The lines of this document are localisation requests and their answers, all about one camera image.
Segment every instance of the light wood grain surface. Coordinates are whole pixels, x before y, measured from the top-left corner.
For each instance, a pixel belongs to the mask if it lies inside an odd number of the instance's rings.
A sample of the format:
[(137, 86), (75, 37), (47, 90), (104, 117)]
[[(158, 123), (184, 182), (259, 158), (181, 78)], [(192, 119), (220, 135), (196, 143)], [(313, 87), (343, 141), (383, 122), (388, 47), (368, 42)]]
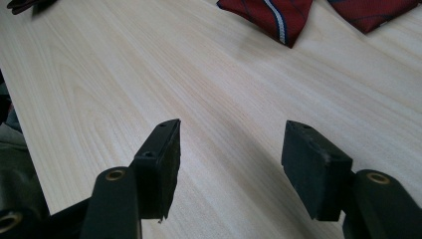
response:
[(293, 49), (216, 0), (60, 0), (13, 16), (0, 64), (52, 212), (182, 120), (169, 219), (145, 238), (342, 238), (311, 221), (280, 164), (307, 123), (422, 204), (422, 8), (363, 36), (322, 0)]

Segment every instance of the table surface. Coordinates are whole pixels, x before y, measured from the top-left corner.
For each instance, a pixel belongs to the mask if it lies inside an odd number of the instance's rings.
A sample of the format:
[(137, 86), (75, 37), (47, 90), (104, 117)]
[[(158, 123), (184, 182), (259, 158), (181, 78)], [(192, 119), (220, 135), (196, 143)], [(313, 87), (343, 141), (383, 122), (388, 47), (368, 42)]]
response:
[(63, 0), (13, 16), (0, 0), (1, 69), (52, 212), (171, 119), (178, 185), (145, 238), (342, 238), (283, 173), (286, 120), (422, 204), (420, 7), (364, 36), (316, 1), (289, 49), (215, 1)]

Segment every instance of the white stripe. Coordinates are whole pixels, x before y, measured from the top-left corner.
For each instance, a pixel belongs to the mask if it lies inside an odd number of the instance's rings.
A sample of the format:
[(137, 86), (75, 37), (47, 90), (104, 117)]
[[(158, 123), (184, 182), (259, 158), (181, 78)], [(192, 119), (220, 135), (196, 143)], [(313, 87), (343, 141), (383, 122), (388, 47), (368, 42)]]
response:
[(271, 11), (273, 11), (274, 15), (276, 15), (277, 22), (279, 25), (279, 32), (280, 32), (280, 41), (286, 44), (286, 36), (285, 36), (285, 24), (283, 23), (283, 17), (280, 15), (279, 11), (277, 11), (276, 7), (270, 2), (270, 0), (264, 0), (267, 6), (270, 7)]

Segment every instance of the red fabric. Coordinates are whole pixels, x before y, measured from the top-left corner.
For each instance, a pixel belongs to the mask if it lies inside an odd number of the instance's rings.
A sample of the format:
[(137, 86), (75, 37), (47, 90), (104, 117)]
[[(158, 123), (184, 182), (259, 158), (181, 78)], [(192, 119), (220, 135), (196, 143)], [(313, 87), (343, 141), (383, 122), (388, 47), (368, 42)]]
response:
[[(305, 26), (312, 2), (313, 0), (219, 0), (217, 5), (256, 24), (272, 38), (291, 48)], [(422, 0), (328, 2), (347, 22), (362, 33), (368, 33), (382, 23), (416, 7)]]
[[(217, 5), (256, 24), (276, 41), (291, 48), (305, 26), (312, 2), (312, 0), (268, 0), (267, 3), (265, 0), (220, 0)], [(278, 19), (275, 11), (282, 18)]]
[(331, 0), (337, 13), (362, 33), (415, 8), (419, 0)]

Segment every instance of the wooden table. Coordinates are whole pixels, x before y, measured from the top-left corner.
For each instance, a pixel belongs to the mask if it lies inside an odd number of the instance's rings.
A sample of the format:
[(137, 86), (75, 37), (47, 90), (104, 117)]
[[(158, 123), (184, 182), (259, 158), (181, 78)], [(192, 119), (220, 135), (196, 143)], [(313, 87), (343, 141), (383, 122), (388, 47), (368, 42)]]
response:
[(216, 0), (0, 6), (0, 64), (52, 212), (182, 120), (179, 183), (145, 238), (342, 238), (280, 164), (286, 120), (399, 179), (422, 204), (422, 10), (363, 36), (316, 1), (293, 49)]

